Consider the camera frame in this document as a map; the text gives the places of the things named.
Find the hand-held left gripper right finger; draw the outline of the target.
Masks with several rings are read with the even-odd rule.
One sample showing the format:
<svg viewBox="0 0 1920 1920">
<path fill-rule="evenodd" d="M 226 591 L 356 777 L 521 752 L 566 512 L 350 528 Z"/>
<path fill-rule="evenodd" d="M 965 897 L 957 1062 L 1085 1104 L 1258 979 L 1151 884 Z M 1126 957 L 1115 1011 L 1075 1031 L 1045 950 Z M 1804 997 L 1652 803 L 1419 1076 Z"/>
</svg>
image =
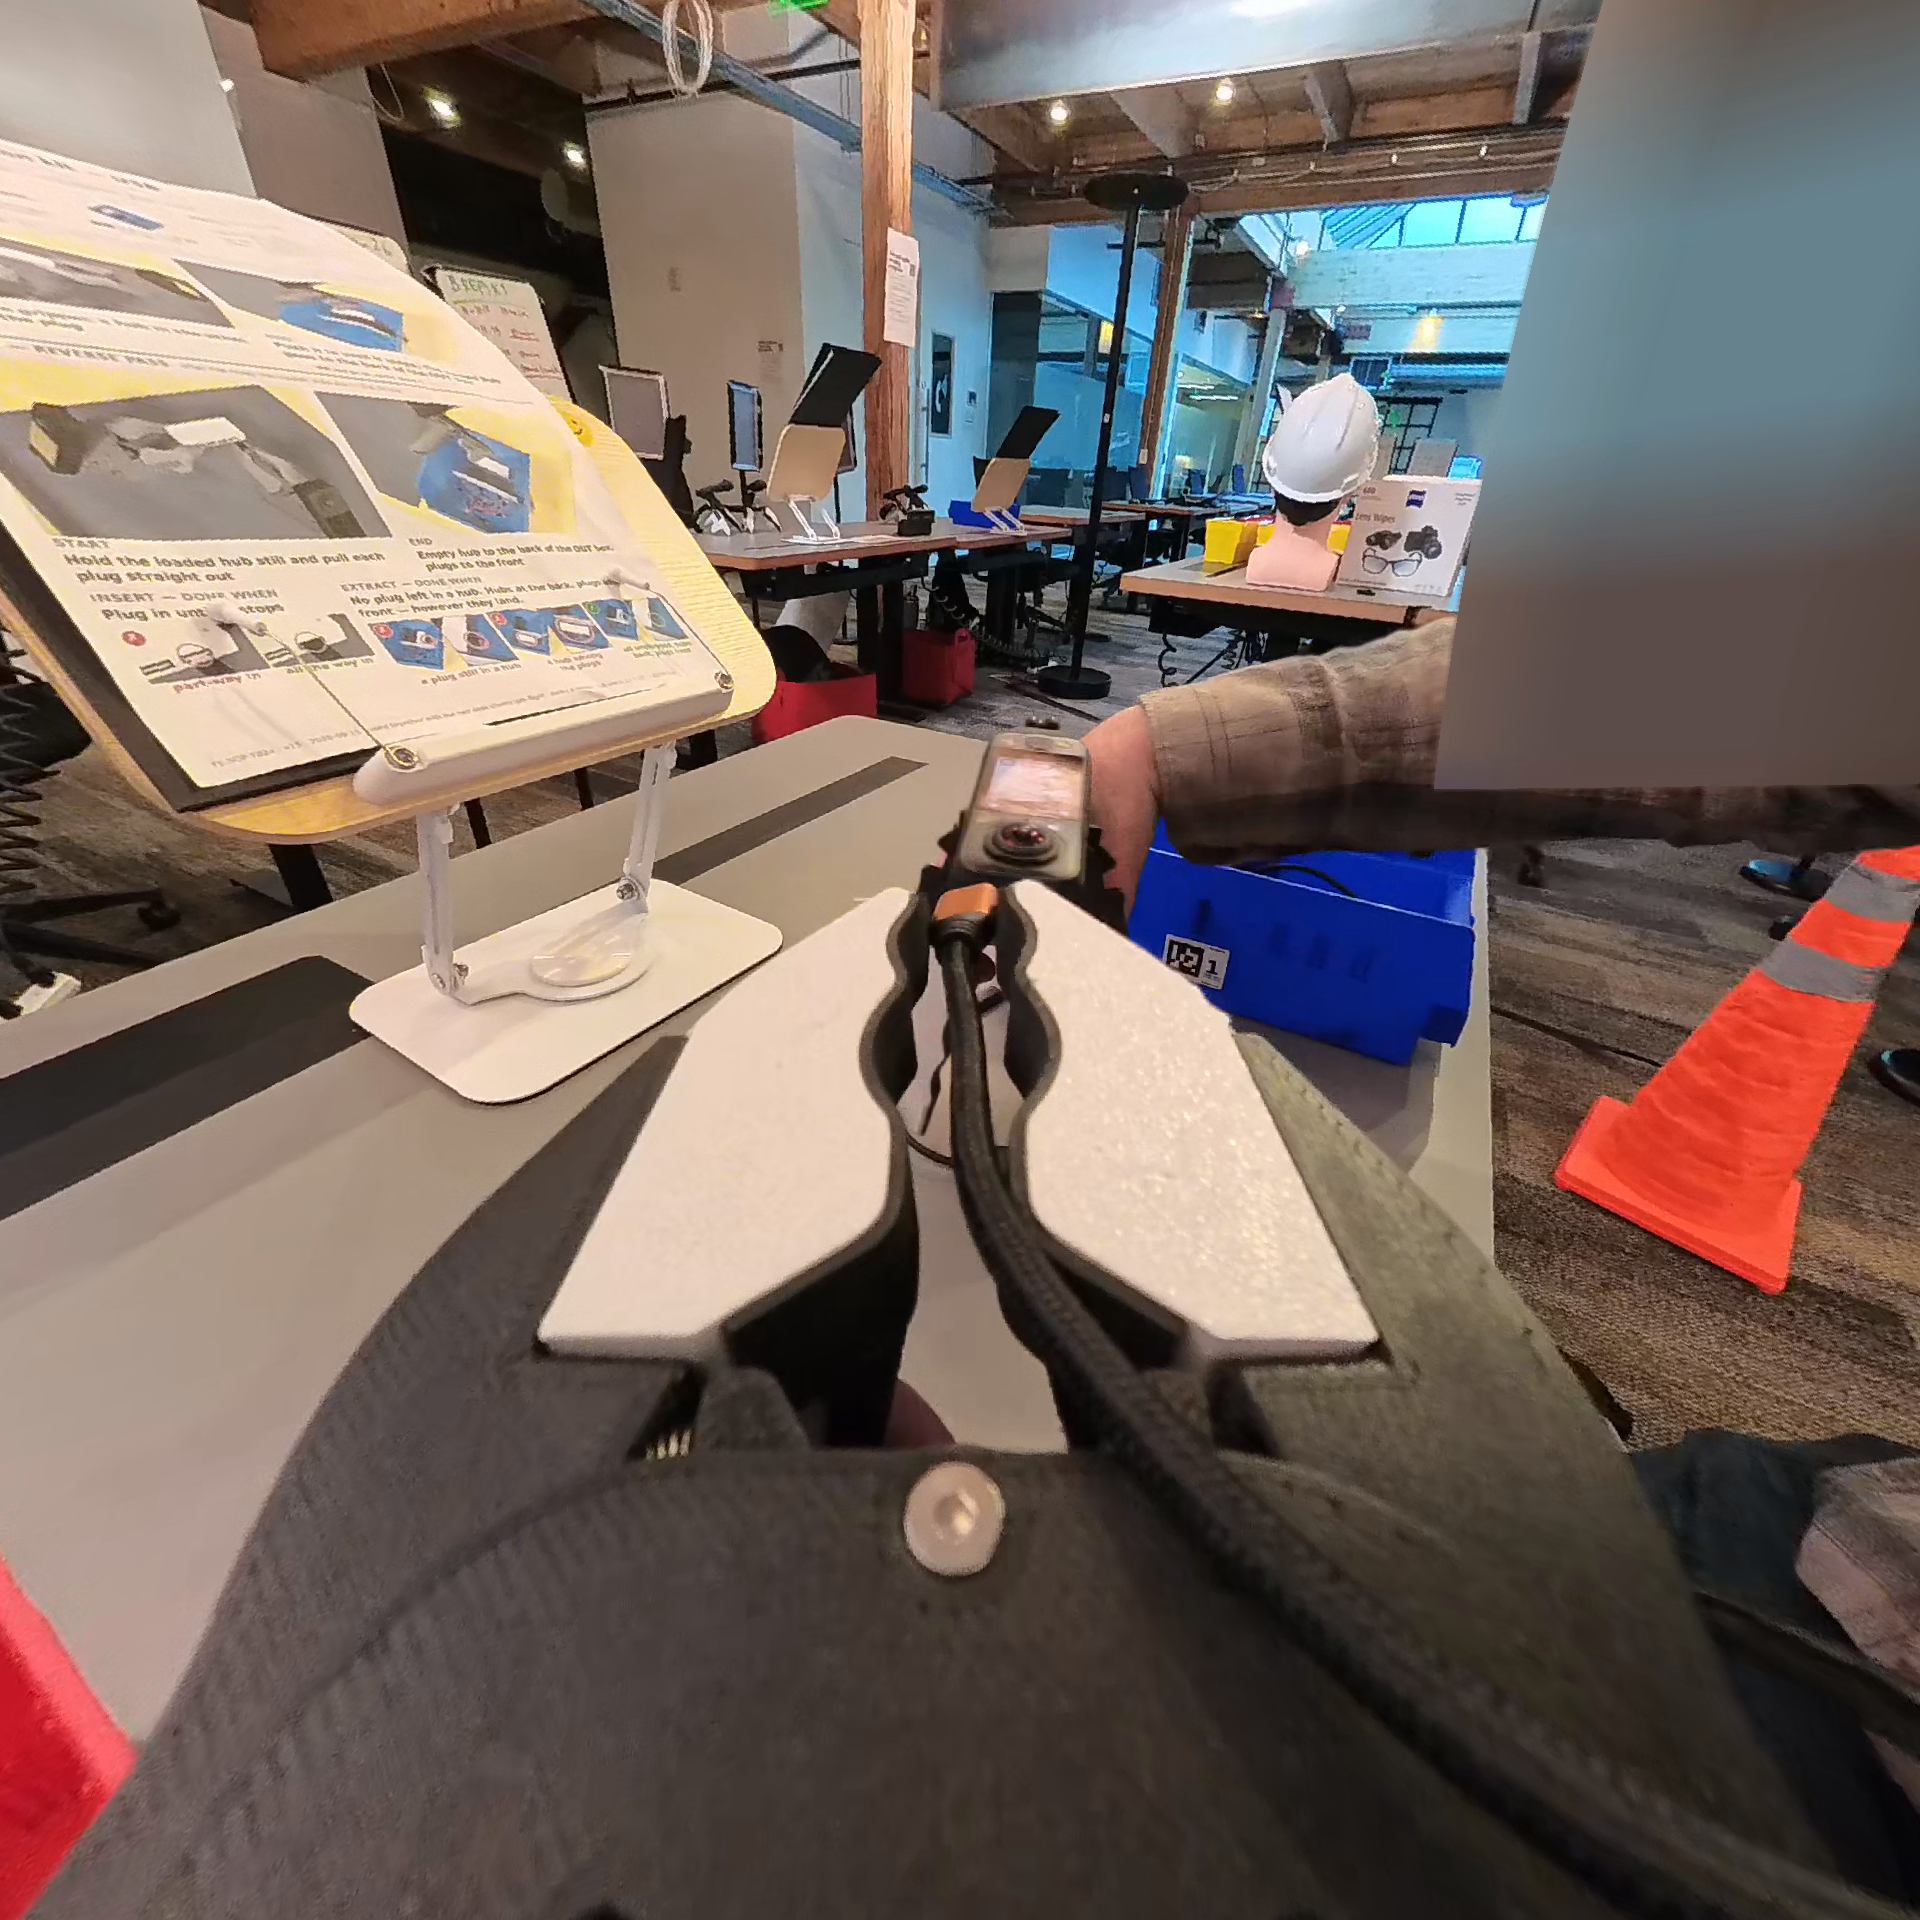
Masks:
<svg viewBox="0 0 1920 1920">
<path fill-rule="evenodd" d="M 1226 1449 L 1286 1449 L 1265 1405 L 1378 1358 L 1377 1286 L 1310 1157 L 1326 1120 L 1268 1049 L 1065 893 L 998 893 L 993 1040 L 998 1171 L 1045 1256 L 1149 1376 L 1204 1405 Z"/>
</svg>

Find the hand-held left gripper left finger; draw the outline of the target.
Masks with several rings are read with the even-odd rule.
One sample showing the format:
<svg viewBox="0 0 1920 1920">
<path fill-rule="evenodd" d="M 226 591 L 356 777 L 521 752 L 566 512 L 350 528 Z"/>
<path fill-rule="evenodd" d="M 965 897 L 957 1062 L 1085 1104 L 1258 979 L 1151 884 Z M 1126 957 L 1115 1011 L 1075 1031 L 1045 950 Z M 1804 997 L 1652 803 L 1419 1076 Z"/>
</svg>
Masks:
<svg viewBox="0 0 1920 1920">
<path fill-rule="evenodd" d="M 780 950 L 691 1029 L 545 1311 L 551 1353 L 773 1376 L 828 1444 L 879 1444 L 918 1302 L 899 1099 L 922 897 Z"/>
</svg>

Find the blue plastic bin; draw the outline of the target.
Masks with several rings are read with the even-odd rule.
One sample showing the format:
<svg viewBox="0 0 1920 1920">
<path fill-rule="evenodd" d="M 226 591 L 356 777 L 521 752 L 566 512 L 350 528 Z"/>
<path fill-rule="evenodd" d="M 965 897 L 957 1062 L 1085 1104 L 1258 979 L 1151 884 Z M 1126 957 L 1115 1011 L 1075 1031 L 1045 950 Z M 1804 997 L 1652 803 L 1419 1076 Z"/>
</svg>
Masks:
<svg viewBox="0 0 1920 1920">
<path fill-rule="evenodd" d="M 1467 1029 L 1478 863 L 1474 849 L 1310 849 L 1210 867 L 1159 828 L 1130 932 L 1235 1020 L 1409 1064 Z"/>
</svg>

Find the red plastic bin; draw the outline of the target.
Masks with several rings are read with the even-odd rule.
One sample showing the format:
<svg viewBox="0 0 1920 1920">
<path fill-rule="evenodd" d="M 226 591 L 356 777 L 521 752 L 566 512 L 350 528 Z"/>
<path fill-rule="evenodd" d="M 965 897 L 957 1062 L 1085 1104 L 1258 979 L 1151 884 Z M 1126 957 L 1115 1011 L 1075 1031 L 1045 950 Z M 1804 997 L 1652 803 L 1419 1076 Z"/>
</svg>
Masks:
<svg viewBox="0 0 1920 1920">
<path fill-rule="evenodd" d="M 20 1918 L 116 1795 L 134 1749 L 2 1568 L 2 1915 Z"/>
</svg>

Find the person's right forearm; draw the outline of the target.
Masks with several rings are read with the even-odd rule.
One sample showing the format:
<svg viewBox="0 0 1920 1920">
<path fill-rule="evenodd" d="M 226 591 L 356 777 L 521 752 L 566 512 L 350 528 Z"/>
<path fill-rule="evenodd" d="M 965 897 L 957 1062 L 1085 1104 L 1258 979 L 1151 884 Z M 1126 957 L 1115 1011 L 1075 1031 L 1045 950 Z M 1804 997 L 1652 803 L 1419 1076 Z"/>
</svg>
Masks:
<svg viewBox="0 0 1920 1920">
<path fill-rule="evenodd" d="M 1437 789 L 1457 622 L 1142 697 L 1167 841 L 1210 863 L 1561 841 L 1914 847 L 1914 785 Z"/>
</svg>

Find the person's right hand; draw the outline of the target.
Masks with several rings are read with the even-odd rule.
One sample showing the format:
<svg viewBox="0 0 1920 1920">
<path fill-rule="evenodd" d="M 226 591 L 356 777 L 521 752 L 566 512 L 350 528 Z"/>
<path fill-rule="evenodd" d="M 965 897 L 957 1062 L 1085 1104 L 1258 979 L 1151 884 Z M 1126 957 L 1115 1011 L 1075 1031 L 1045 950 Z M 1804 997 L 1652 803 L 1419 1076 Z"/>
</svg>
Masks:
<svg viewBox="0 0 1920 1920">
<path fill-rule="evenodd" d="M 1135 897 L 1146 860 L 1161 824 L 1161 784 L 1142 703 L 1105 718 L 1084 734 L 1091 822 L 1111 856 L 1111 884 Z"/>
</svg>

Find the black floor lamp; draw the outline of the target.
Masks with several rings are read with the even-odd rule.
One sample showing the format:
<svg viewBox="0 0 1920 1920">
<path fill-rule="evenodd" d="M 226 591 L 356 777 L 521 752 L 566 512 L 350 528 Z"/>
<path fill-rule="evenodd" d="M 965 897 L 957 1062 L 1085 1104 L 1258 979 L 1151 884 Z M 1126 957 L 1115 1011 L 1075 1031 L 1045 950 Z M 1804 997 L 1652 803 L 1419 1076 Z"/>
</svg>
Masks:
<svg viewBox="0 0 1920 1920">
<path fill-rule="evenodd" d="M 1147 209 L 1165 214 L 1187 201 L 1187 183 L 1171 171 L 1108 171 L 1087 183 L 1087 201 L 1095 208 L 1123 217 L 1119 269 L 1114 309 L 1114 343 L 1105 377 L 1100 424 L 1095 440 L 1092 489 L 1087 520 L 1075 542 L 1071 576 L 1065 607 L 1069 657 L 1046 662 L 1037 671 L 1037 687 L 1055 702 L 1091 702 L 1108 697 L 1114 678 L 1108 671 L 1085 662 L 1087 607 L 1095 584 L 1098 535 L 1108 493 L 1108 462 L 1114 455 L 1114 420 L 1119 393 L 1123 348 L 1130 319 L 1132 277 L 1135 264 L 1139 233 Z"/>
</svg>

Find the long wooden workbench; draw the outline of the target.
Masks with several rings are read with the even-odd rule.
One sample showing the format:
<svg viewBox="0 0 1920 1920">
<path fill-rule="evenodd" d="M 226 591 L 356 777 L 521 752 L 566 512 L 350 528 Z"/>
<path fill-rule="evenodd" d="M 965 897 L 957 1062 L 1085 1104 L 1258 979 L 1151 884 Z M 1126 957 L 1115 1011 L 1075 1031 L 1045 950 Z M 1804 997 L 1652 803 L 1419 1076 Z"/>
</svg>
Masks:
<svg viewBox="0 0 1920 1920">
<path fill-rule="evenodd" d="M 942 557 L 963 574 L 983 574 L 983 654 L 1015 657 L 1020 584 L 1059 579 L 1065 555 L 1087 539 L 1087 516 L 1069 509 L 1025 512 L 1013 531 L 934 519 L 926 535 L 900 535 L 892 520 L 862 520 L 839 537 L 803 539 L 774 533 L 697 535 L 718 571 L 740 581 L 749 603 L 854 597 L 854 655 L 876 677 L 883 718 L 922 718 L 929 707 L 905 700 L 905 587 L 933 587 Z"/>
</svg>

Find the wooden desk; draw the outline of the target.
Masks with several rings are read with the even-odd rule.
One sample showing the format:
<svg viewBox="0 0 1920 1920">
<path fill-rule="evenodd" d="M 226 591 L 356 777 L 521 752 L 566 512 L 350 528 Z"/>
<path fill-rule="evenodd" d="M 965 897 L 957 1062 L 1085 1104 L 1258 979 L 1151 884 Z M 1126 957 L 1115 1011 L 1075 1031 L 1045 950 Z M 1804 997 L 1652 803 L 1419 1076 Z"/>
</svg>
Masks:
<svg viewBox="0 0 1920 1920">
<path fill-rule="evenodd" d="M 1207 571 L 1201 560 L 1130 569 L 1118 590 L 1146 603 L 1155 633 L 1188 627 L 1201 633 L 1277 631 L 1302 620 L 1406 629 L 1457 615 L 1453 607 L 1430 607 L 1393 593 L 1260 587 L 1245 581 L 1243 566 Z"/>
</svg>

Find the tilted board on white stand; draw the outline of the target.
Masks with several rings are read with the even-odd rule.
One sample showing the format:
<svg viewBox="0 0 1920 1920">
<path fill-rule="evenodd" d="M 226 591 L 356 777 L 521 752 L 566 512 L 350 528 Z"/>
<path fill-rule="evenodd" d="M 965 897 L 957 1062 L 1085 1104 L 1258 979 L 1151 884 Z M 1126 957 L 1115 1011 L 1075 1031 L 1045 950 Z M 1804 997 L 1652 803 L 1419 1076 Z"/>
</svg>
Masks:
<svg viewBox="0 0 1920 1920">
<path fill-rule="evenodd" d="M 1015 531 L 1020 526 L 1020 495 L 1033 456 L 1059 415 L 1054 407 L 1028 403 L 1002 436 L 994 455 L 980 467 L 967 507 L 954 509 L 950 516 L 996 533 Z"/>
<path fill-rule="evenodd" d="M 852 414 L 877 371 L 876 351 L 834 343 L 819 350 L 763 476 L 761 505 L 782 543 L 843 539 L 831 512 L 817 520 L 811 509 L 831 505 L 836 477 L 851 467 Z"/>
</svg>

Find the pink mannequin head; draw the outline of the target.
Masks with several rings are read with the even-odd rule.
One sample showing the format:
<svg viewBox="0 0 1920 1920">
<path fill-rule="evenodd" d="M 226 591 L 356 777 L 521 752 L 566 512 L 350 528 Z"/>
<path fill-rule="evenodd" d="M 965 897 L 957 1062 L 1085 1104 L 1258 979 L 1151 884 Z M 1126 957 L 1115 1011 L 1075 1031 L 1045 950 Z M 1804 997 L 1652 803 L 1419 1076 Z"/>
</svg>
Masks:
<svg viewBox="0 0 1920 1920">
<path fill-rule="evenodd" d="M 1250 551 L 1245 582 L 1274 591 L 1329 591 L 1339 565 L 1329 531 L 1339 507 L 1342 495 L 1305 501 L 1277 493 L 1271 535 Z"/>
</svg>

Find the white product box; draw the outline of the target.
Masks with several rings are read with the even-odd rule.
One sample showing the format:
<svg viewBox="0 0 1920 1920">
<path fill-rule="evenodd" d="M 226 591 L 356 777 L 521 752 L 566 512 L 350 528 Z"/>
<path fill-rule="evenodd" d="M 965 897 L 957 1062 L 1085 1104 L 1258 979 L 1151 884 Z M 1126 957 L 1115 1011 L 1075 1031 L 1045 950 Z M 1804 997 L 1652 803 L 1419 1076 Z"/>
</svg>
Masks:
<svg viewBox="0 0 1920 1920">
<path fill-rule="evenodd" d="M 1332 593 L 1397 606 L 1446 606 L 1465 561 L 1481 479 L 1390 472 L 1353 495 Z"/>
</svg>

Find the orange traffic cone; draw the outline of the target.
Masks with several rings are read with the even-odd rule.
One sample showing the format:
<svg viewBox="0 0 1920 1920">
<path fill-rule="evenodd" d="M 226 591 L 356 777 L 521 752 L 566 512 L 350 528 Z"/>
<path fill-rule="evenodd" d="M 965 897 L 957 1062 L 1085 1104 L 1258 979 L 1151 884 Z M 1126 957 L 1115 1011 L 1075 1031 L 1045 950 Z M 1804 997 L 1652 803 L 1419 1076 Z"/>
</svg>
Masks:
<svg viewBox="0 0 1920 1920">
<path fill-rule="evenodd" d="M 1802 1168 L 1915 897 L 1917 847 L 1858 852 L 1635 1099 L 1591 1107 L 1554 1184 L 1781 1293 Z"/>
</svg>

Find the whiteboard on black stand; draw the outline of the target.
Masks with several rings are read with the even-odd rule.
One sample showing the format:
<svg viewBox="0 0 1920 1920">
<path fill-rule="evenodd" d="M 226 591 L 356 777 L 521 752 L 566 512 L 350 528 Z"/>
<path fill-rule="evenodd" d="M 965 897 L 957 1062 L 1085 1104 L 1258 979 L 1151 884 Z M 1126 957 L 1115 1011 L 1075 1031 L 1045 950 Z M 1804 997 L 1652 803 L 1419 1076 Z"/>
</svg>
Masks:
<svg viewBox="0 0 1920 1920">
<path fill-rule="evenodd" d="M 425 269 L 436 293 L 540 393 L 572 400 L 572 387 L 545 315 L 537 287 L 526 278 L 473 272 L 438 262 Z"/>
</svg>

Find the black office chair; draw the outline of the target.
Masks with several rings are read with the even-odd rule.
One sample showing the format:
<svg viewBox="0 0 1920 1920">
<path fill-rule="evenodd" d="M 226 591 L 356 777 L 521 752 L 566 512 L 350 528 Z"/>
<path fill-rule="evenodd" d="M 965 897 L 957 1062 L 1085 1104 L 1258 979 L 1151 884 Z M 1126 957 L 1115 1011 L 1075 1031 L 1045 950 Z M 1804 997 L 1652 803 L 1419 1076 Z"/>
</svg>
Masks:
<svg viewBox="0 0 1920 1920">
<path fill-rule="evenodd" d="M 52 929 L 106 909 L 134 909 L 148 929 L 175 927 L 179 909 L 158 886 L 118 893 L 46 896 L 34 888 L 39 876 L 39 831 L 43 785 L 52 771 L 79 756 L 90 734 L 57 691 L 20 665 L 23 654 L 2 646 L 2 1020 L 46 1013 L 79 991 L 79 982 L 52 966 L 55 959 L 85 959 L 122 968 L 150 968 L 145 950 L 103 943 L 76 932 Z"/>
</svg>

